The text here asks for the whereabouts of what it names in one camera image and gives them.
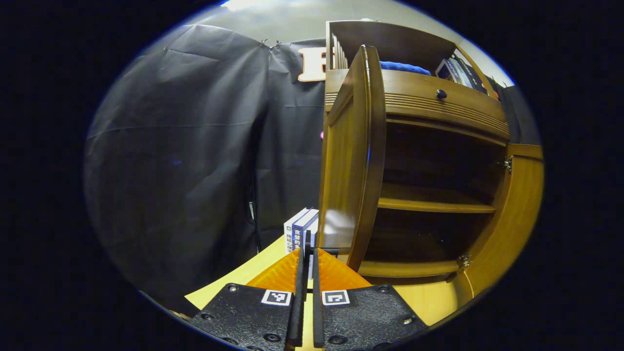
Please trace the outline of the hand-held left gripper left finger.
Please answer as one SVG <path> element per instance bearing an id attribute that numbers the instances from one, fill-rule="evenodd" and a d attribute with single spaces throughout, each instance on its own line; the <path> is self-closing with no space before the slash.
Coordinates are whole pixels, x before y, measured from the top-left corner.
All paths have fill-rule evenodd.
<path id="1" fill-rule="evenodd" d="M 190 324 L 237 351 L 293 351 L 302 345 L 307 259 L 296 249 L 247 284 L 223 285 Z"/>

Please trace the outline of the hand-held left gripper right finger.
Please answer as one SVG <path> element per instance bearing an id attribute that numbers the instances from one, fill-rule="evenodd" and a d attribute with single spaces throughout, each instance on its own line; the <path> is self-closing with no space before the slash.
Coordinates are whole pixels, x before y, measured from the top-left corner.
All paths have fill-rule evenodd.
<path id="1" fill-rule="evenodd" d="M 316 348 L 388 350 L 428 331 L 392 285 L 370 284 L 320 248 L 312 258 Z"/>

